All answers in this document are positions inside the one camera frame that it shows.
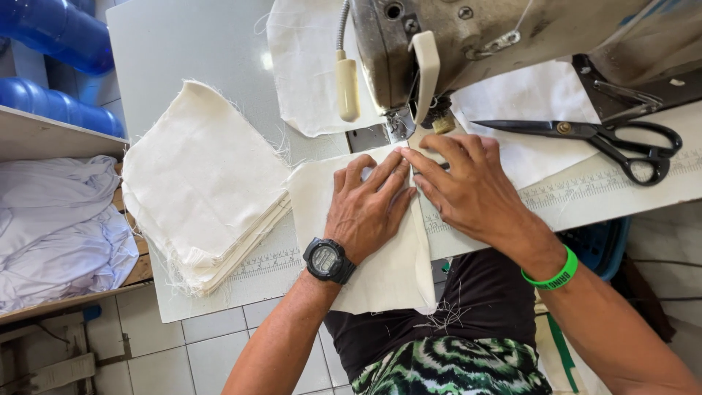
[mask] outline scissors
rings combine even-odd
[[[624,174],[632,182],[641,186],[654,186],[661,182],[670,170],[670,158],[682,148],[682,138],[674,130],[643,121],[627,121],[616,126],[563,121],[473,121],[472,123],[513,133],[587,141],[619,163]],[[668,139],[672,147],[623,140],[615,135],[616,130],[622,127],[636,127],[655,132]],[[617,148],[641,153],[646,157],[626,157]],[[653,174],[647,180],[641,181],[634,175],[632,166],[636,162],[648,163],[653,167]]]

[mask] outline hand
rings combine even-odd
[[[344,247],[346,257],[356,266],[397,233],[417,192],[416,188],[407,188],[398,194],[409,174],[409,163],[402,159],[399,148],[376,165],[370,155],[363,154],[334,172],[334,195],[324,238]],[[362,181],[361,172],[366,167],[374,169]]]
[[[414,181],[444,222],[515,261],[537,254],[534,244],[564,252],[546,224],[524,206],[502,170],[497,140],[476,135],[429,135],[419,146],[436,150],[451,165],[446,172],[418,151],[402,150],[421,173]],[[543,240],[534,243],[537,236]]]

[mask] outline white table surface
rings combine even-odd
[[[107,12],[122,104],[131,138],[145,133],[167,109],[184,79],[216,87],[235,103],[268,141],[286,138],[292,163],[349,153],[345,134],[308,138],[280,119],[266,34],[254,23],[273,0],[131,0]],[[265,26],[262,21],[258,30]],[[685,147],[673,170],[654,188],[628,182],[603,155],[520,191],[527,206],[556,231],[702,198],[702,104],[652,115],[685,131]],[[423,201],[432,258],[453,256],[484,245],[438,220]],[[152,249],[159,309],[171,322],[283,295],[303,263],[288,215],[219,290],[186,297],[168,285],[162,260]]]

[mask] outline green rubber bracelet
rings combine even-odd
[[[534,281],[530,279],[524,272],[524,269],[522,269],[522,276],[524,276],[524,279],[540,290],[555,290],[566,285],[575,275],[575,270],[578,268],[578,257],[575,256],[575,252],[572,252],[567,245],[564,245],[564,247],[566,247],[566,251],[568,252],[568,259],[563,269],[554,278],[546,281]]]

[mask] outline screw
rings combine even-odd
[[[473,18],[473,10],[470,7],[460,7],[458,9],[458,17],[460,19],[471,19]]]
[[[404,31],[408,33],[417,33],[419,24],[414,19],[408,19],[404,22]]]
[[[556,125],[556,130],[560,134],[568,134],[571,132],[572,127],[568,122],[559,122],[558,125]]]

